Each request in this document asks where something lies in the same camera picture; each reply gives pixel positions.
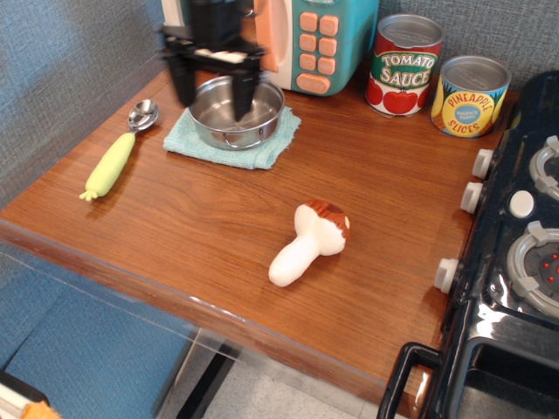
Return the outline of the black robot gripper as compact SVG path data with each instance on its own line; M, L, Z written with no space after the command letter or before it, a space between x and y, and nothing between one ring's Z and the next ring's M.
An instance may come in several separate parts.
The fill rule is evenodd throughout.
M165 19L164 57L185 107L196 99L196 72L203 70L232 76L235 121L250 112L264 52L241 35L249 8L246 1L178 1L176 16Z

